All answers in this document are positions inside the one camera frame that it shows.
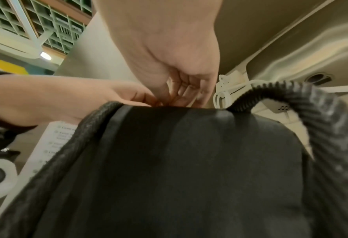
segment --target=black backpack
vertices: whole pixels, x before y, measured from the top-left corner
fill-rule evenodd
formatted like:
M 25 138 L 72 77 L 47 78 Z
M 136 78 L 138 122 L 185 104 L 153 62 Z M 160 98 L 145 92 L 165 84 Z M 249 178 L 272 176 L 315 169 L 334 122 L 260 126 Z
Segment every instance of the black backpack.
M 282 124 L 251 114 L 287 102 L 314 160 Z M 348 238 L 348 107 L 276 83 L 227 110 L 110 102 L 0 216 L 0 238 Z

